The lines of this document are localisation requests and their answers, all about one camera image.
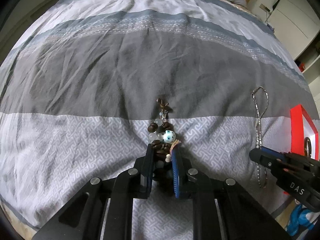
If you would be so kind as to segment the red item on shelf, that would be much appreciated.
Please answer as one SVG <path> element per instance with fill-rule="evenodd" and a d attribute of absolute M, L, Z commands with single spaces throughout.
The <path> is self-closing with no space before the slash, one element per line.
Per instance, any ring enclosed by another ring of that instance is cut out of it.
<path fill-rule="evenodd" d="M 300 69 L 301 72 L 303 72 L 305 70 L 305 65 L 304 63 L 301 63 L 298 68 Z"/>

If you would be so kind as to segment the red jewelry box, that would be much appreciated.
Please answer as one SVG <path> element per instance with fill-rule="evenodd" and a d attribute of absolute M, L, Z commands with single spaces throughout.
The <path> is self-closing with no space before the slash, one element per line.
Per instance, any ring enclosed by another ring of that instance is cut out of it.
<path fill-rule="evenodd" d="M 307 167 L 309 159 L 319 161 L 319 132 L 316 125 L 302 105 L 290 109 L 291 120 L 291 153 L 298 167 Z M 304 155 L 304 139 L 309 137 L 312 145 L 312 155 L 308 158 Z"/>

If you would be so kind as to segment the silver wristwatch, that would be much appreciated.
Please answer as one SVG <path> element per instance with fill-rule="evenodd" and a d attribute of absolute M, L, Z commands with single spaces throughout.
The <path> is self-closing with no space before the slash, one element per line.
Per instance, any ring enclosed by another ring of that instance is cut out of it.
<path fill-rule="evenodd" d="M 311 158 L 312 155 L 312 145 L 309 137 L 304 139 L 304 155 L 308 158 Z"/>

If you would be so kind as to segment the wall socket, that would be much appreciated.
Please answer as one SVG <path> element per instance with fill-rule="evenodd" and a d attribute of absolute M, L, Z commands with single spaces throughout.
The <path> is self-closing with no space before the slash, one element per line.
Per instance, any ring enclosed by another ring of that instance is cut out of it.
<path fill-rule="evenodd" d="M 264 12 L 270 12 L 270 9 L 268 9 L 268 7 L 266 7 L 265 5 L 261 4 L 259 6 L 260 9 L 262 9 Z"/>

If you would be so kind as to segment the white wardrobe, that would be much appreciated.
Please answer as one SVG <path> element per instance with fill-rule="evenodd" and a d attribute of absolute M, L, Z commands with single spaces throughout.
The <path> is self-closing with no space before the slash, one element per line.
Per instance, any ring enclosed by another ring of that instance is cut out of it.
<path fill-rule="evenodd" d="M 304 59 L 302 71 L 308 84 L 319 77 L 319 56 L 306 55 L 304 51 L 319 34 L 319 18 L 307 0 L 279 0 L 268 23 L 291 57 Z"/>

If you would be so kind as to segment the striped duvet cover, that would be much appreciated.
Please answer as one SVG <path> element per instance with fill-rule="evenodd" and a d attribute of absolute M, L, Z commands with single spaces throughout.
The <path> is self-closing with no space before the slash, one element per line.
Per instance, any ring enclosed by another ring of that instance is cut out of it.
<path fill-rule="evenodd" d="M 319 116 L 272 31 L 224 0 L 59 0 L 1 64 L 1 208 L 25 239 L 92 177 L 144 154 L 156 99 L 196 167 L 233 177 L 280 224 L 294 200 L 249 159 L 291 147 L 290 109 Z"/>

